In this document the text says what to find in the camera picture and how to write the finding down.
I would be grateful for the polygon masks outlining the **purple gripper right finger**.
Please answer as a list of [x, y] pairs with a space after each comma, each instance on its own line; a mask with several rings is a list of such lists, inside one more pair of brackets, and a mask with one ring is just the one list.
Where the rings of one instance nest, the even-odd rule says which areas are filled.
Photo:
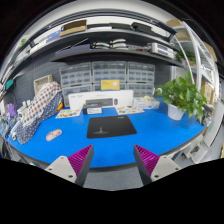
[[134, 145], [133, 154], [143, 185], [180, 170], [180, 167], [169, 157], [158, 156], [139, 145]]

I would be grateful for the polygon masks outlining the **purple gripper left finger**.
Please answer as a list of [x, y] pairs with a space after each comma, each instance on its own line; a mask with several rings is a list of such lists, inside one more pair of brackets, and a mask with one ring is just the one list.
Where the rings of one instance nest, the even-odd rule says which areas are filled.
[[58, 157], [46, 168], [46, 171], [78, 186], [83, 186], [93, 155], [93, 145], [86, 146], [68, 157]]

